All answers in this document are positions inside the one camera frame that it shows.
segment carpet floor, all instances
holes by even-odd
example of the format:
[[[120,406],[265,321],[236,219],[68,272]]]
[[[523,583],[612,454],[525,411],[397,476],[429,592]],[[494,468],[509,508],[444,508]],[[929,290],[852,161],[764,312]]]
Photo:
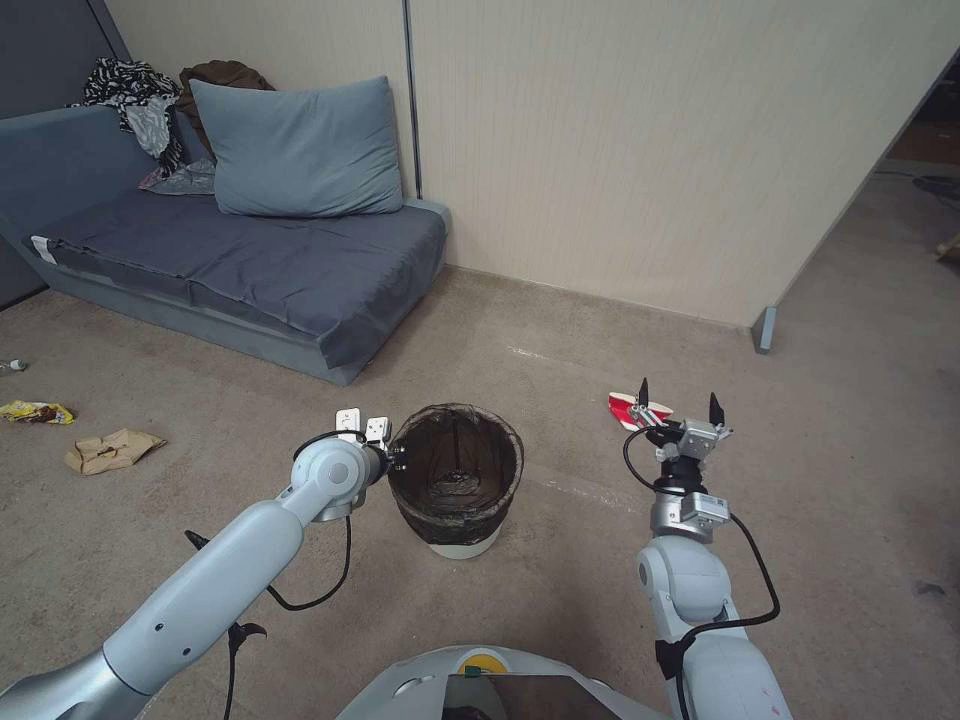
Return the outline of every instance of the carpet floor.
[[[796,717],[953,717],[960,703],[960,278],[931,251],[958,216],[875,178],[780,305],[774,350],[744,329],[448,269],[372,364],[337,388],[56,292],[0,313],[0,354],[32,361],[0,400],[61,402],[68,427],[0,427],[0,686],[95,649],[213,534],[286,484],[290,455],[342,407],[400,423],[466,402],[506,418],[527,464],[503,532],[467,562],[434,555],[386,483],[353,521],[344,588],[244,618],[268,638],[238,660],[233,717],[331,718],[387,665],[455,643],[565,661],[665,711],[634,567],[650,496],[620,457],[611,390],[736,434],[707,484],[753,530],[783,602],[755,628]],[[71,442],[127,427],[169,444],[78,477]],[[637,463],[655,474],[652,452]],[[341,523],[309,530],[277,585],[314,597],[339,575]],[[768,599],[743,538],[714,545],[743,614]],[[147,718],[218,718],[219,642]]]

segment pile of clothes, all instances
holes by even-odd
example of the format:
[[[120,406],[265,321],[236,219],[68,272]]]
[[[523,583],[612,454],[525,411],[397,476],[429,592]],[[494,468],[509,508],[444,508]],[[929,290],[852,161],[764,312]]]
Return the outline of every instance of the pile of clothes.
[[[183,146],[173,130],[176,105],[213,157],[190,92],[192,78],[216,85],[274,89],[259,72],[237,60],[212,60],[185,68],[180,73],[184,85],[181,92],[173,80],[149,63],[101,57],[83,86],[81,101],[71,107],[107,105],[116,109],[120,129],[136,135],[144,152],[157,161],[157,169],[140,181],[141,190],[168,195],[212,195],[214,162],[201,158],[184,165]]]
[[[180,88],[145,62],[97,58],[83,86],[80,105],[108,105],[120,116],[120,129],[137,136],[140,147],[158,167],[140,183],[150,187],[170,177],[182,164],[183,147],[173,133],[173,104]]]

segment dark gray wall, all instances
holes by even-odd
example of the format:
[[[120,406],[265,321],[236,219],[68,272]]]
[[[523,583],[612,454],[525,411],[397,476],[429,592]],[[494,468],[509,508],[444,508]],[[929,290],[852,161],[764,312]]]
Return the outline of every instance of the dark gray wall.
[[[0,0],[0,118],[78,101],[100,56],[129,57],[103,0]],[[0,308],[43,287],[0,237]]]

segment yellow wrapper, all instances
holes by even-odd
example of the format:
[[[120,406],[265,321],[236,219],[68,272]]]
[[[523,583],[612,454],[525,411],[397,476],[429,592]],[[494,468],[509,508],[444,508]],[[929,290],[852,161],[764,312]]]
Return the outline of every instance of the yellow wrapper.
[[[70,425],[73,422],[73,414],[57,403],[29,403],[14,400],[12,403],[0,405],[0,420]]]

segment black trash bag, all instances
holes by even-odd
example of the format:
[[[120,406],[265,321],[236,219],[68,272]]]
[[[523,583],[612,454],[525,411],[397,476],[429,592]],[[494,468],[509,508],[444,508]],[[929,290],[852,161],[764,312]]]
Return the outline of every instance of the black trash bag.
[[[407,418],[391,446],[404,451],[390,488],[424,541],[474,545],[503,522],[523,472],[523,443],[503,418],[473,405],[430,405]]]

